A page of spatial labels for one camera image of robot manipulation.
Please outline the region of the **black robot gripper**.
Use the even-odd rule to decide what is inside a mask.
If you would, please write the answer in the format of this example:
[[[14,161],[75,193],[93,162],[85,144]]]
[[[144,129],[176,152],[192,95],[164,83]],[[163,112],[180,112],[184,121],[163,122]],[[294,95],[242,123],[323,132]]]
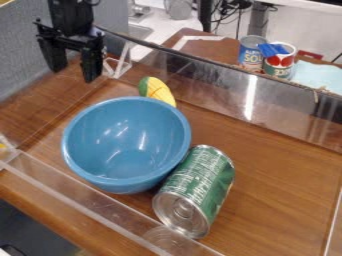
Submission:
[[[101,0],[46,0],[52,25],[36,19],[37,42],[49,69],[67,67],[65,49],[81,50],[84,81],[91,83],[103,70],[103,35],[93,31],[93,8]]]

